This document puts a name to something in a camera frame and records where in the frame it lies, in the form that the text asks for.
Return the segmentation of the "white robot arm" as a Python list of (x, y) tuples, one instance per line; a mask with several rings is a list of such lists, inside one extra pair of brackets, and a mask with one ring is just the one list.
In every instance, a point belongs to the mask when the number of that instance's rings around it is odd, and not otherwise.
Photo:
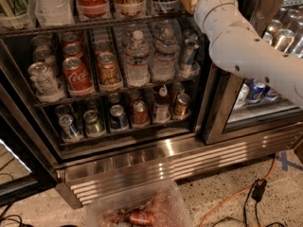
[(303, 108), (303, 61), (262, 40), (237, 0), (181, 0), (210, 41), (212, 61), (238, 77), (258, 79)]

